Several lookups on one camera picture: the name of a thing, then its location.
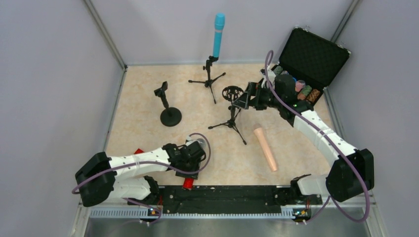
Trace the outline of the small black tripod mic stand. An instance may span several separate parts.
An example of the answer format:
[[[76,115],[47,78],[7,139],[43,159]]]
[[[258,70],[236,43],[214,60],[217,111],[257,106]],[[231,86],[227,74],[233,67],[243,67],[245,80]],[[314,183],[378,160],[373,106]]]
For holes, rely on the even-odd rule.
[[[206,88],[210,89],[210,92],[212,94],[213,102],[216,104],[216,98],[212,89],[212,84],[217,81],[220,77],[223,77],[226,75],[226,72],[223,72],[221,75],[211,78],[211,67],[214,62],[218,61],[218,57],[209,56],[209,58],[206,60],[206,64],[203,66],[203,70],[207,72],[207,80],[206,81],[196,81],[196,80],[188,80],[189,83],[202,83]]]

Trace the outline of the black tripod stand with basket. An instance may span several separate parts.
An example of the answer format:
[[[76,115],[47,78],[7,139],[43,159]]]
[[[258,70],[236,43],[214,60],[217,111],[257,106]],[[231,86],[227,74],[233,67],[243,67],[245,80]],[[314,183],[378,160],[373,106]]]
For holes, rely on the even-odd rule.
[[[241,135],[240,131],[238,130],[237,126],[236,126],[236,118],[238,116],[238,114],[241,112],[241,108],[238,108],[236,106],[233,105],[233,102],[235,100],[237,100],[242,94],[244,93],[244,91],[235,85],[231,85],[228,87],[225,87],[222,91],[222,97],[230,102],[230,106],[228,107],[228,110],[230,112],[230,119],[226,122],[217,124],[217,125],[213,125],[213,126],[209,126],[208,129],[213,129],[215,127],[219,127],[219,126],[226,126],[228,128],[233,129],[235,132],[237,132],[242,140],[242,142],[244,143],[244,145],[246,145],[246,141],[243,138],[243,136]]]

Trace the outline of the red glitter microphone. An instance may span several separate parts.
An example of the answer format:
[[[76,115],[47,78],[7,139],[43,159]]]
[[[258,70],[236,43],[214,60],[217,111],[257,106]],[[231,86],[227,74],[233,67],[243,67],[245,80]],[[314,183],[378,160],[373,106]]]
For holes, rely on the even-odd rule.
[[[206,142],[205,142],[205,140],[203,138],[198,138],[197,140],[200,143],[200,145],[201,145],[202,148],[206,148],[207,147]],[[188,178],[185,178],[182,188],[184,190],[189,190],[189,191],[192,190],[192,188],[193,188],[193,182],[195,180],[196,180],[196,178],[189,178],[189,177]]]

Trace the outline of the blue microphone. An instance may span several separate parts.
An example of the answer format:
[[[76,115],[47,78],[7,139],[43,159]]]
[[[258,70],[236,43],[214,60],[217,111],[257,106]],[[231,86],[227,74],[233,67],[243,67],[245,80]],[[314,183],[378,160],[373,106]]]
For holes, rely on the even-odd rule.
[[[225,26],[225,14],[217,13],[214,20],[214,40],[212,56],[218,58],[221,48],[222,33]]]

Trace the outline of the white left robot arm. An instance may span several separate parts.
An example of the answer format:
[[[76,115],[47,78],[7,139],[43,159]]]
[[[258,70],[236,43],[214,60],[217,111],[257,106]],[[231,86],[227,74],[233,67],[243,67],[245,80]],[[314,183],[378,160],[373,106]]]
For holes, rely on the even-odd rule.
[[[77,186],[73,194],[91,207],[104,201],[126,198],[152,202],[159,193],[157,182],[148,173],[174,170],[177,176],[193,176],[201,171],[208,156],[205,145],[192,140],[184,145],[166,144],[153,151],[121,157],[96,153],[75,173]]]

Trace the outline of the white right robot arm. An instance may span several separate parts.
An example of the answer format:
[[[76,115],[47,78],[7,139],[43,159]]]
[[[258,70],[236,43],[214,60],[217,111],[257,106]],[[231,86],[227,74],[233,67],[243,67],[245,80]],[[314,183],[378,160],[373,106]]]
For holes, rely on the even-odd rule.
[[[374,157],[368,149],[359,150],[328,127],[308,100],[298,99],[291,75],[279,75],[271,83],[249,82],[233,97],[233,106],[256,110],[274,108],[293,128],[305,135],[325,157],[331,169],[326,175],[303,175],[295,179],[301,195],[330,196],[344,202],[374,187]]]

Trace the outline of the beige microphone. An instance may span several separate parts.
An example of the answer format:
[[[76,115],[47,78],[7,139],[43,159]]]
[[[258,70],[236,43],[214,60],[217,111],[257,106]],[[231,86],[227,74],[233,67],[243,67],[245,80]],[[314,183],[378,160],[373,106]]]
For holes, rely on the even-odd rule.
[[[267,142],[267,139],[265,137],[263,128],[258,124],[258,126],[256,126],[253,129],[253,133],[255,134],[255,136],[256,136],[256,138],[257,138],[257,140],[258,140],[258,142],[259,142],[259,144],[260,144],[260,146],[262,148],[263,154],[265,156],[265,159],[266,159],[266,161],[268,163],[268,166],[269,166],[270,170],[272,172],[277,171],[278,170],[278,166],[277,166],[276,160],[275,160],[275,158],[273,156],[273,153],[272,153],[272,151],[270,149],[270,146],[269,146],[269,144]]]

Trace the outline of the black round-base mic stand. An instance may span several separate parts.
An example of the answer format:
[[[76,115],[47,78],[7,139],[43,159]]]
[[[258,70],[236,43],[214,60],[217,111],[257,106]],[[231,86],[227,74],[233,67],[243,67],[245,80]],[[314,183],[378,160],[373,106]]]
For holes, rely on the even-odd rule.
[[[178,108],[170,107],[167,101],[165,91],[168,88],[168,82],[164,81],[160,88],[154,90],[155,96],[159,97],[164,106],[164,110],[160,114],[160,121],[164,126],[173,127],[178,125],[182,119],[182,113]]]

